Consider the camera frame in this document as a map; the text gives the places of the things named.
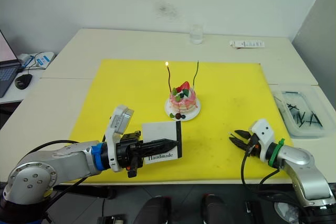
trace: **clear plastic tray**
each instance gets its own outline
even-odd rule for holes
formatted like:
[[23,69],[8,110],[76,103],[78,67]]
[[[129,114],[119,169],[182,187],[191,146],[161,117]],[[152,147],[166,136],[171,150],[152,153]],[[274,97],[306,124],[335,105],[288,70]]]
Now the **clear plastic tray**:
[[311,86],[278,85],[273,96],[292,137],[317,138],[336,130],[335,121]]

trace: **clear glass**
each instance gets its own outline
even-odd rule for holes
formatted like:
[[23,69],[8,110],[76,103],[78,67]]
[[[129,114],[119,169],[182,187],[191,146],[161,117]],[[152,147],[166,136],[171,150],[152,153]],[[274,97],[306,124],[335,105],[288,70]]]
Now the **clear glass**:
[[192,44],[201,44],[203,41],[203,28],[201,25],[192,25],[190,28],[190,42]]

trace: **white wall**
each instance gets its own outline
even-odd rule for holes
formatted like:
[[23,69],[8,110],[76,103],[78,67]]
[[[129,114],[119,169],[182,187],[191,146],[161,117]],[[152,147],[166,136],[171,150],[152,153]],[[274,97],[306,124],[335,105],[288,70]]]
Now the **white wall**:
[[336,108],[336,0],[316,0],[293,45]]
[[0,29],[16,53],[58,52],[82,27],[283,36],[315,0],[0,0]]

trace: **laptop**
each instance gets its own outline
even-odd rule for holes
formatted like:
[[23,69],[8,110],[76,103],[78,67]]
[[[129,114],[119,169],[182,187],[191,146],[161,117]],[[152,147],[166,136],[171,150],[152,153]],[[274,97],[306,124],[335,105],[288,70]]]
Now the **laptop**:
[[21,63],[0,31],[0,98],[5,95],[20,67]]

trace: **computer mouse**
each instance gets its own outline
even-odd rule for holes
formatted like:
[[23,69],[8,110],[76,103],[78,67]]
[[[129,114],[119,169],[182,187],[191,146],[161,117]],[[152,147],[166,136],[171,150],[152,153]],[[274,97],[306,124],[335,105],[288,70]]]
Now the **computer mouse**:
[[33,76],[30,73],[19,76],[15,79],[15,87],[18,89],[25,89],[30,84],[32,77]]

